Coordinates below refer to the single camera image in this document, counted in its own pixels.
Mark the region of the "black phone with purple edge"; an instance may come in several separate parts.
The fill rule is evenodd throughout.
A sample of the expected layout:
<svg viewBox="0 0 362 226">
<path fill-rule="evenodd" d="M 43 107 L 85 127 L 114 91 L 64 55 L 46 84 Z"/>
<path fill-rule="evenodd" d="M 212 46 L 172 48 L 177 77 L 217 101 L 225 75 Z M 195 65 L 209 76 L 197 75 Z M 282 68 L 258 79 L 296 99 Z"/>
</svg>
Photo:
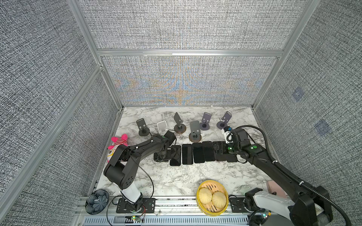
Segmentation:
<svg viewBox="0 0 362 226">
<path fill-rule="evenodd" d="M 224 162 L 226 161 L 226 155 L 223 154 L 223 148 L 226 143 L 224 141 L 215 141 L 213 142 L 213 149 L 215 153 L 216 161 Z"/>
</svg>

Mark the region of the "right arm mounting base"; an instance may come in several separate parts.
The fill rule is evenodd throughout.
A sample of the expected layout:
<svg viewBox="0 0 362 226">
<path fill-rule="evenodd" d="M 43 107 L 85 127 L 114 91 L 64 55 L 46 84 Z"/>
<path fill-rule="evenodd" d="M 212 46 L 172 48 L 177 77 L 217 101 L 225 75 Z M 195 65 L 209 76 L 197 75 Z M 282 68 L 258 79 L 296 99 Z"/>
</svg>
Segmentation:
<svg viewBox="0 0 362 226">
<path fill-rule="evenodd" d="M 257 207 L 253 200 L 253 195 L 257 192 L 263 191 L 261 188 L 254 188 L 245 193 L 245 196 L 236 196 L 236 195 L 229 195 L 229 204 L 232 209 L 233 213 L 253 213 L 257 211 L 257 213 L 269 213 L 271 214 L 270 210 L 261 209 Z"/>
</svg>

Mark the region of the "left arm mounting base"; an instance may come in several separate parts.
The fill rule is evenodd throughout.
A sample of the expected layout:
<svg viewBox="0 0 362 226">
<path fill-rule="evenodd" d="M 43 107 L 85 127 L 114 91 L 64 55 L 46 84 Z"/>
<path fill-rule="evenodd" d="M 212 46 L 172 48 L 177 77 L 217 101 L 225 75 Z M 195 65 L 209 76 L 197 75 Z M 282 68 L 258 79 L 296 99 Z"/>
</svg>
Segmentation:
<svg viewBox="0 0 362 226">
<path fill-rule="evenodd" d="M 116 213 L 126 213 L 126 214 L 142 214 L 142 213 L 154 213 L 156 207 L 156 198 L 146 198 L 142 201 L 137 201 L 136 203 L 131 203 L 124 198 L 118 200 Z"/>
</svg>

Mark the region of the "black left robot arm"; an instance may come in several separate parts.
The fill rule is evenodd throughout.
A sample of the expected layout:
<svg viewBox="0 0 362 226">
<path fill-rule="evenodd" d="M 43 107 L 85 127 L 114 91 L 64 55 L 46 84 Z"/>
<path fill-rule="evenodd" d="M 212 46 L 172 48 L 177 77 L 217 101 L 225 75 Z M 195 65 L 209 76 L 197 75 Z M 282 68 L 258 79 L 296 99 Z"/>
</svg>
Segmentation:
<svg viewBox="0 0 362 226">
<path fill-rule="evenodd" d="M 142 194 L 133 183 L 140 168 L 140 162 L 154 153 L 161 158 L 166 158 L 168 148 L 175 140 L 176 136 L 167 132 L 164 135 L 154 135 L 137 145 L 119 145 L 104 168 L 103 175 L 119 187 L 126 201 L 131 204 L 140 203 Z"/>
</svg>

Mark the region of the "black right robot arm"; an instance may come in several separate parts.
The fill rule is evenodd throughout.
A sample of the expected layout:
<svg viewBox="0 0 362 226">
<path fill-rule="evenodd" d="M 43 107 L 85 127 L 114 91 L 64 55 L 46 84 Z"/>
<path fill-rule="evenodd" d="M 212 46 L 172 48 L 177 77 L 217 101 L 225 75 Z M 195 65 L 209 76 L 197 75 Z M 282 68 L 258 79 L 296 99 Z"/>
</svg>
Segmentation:
<svg viewBox="0 0 362 226">
<path fill-rule="evenodd" d="M 314 187 L 297 177 L 259 144 L 251 144 L 244 126 L 222 133 L 230 154 L 240 155 L 251 165 L 266 173 L 288 195 L 287 199 L 269 194 L 261 188 L 245 194 L 244 206 L 249 211 L 269 210 L 289 219 L 295 226 L 325 226 L 332 222 L 333 211 L 329 193 L 323 187 Z"/>
</svg>

